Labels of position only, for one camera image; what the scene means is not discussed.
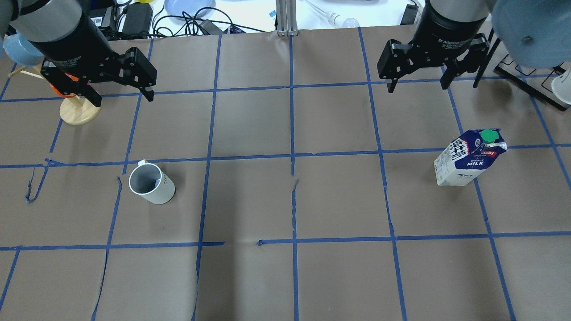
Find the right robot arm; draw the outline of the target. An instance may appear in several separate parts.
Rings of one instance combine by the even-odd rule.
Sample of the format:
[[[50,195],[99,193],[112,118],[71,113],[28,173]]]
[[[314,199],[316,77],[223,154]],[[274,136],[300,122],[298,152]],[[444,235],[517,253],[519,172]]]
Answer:
[[[412,40],[386,43],[378,74],[390,93],[421,68],[444,66],[443,89],[463,73],[481,76],[496,50],[480,33],[488,17],[516,63],[554,67],[570,60],[570,13],[568,0],[427,0]]]

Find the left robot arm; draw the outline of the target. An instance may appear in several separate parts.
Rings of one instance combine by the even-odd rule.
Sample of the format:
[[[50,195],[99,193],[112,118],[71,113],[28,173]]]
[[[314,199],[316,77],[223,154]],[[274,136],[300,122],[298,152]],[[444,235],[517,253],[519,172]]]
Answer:
[[[93,83],[116,82],[154,100],[157,69],[137,47],[115,52],[75,0],[3,0],[1,33],[12,26],[44,59],[41,75],[61,94],[101,106]]]

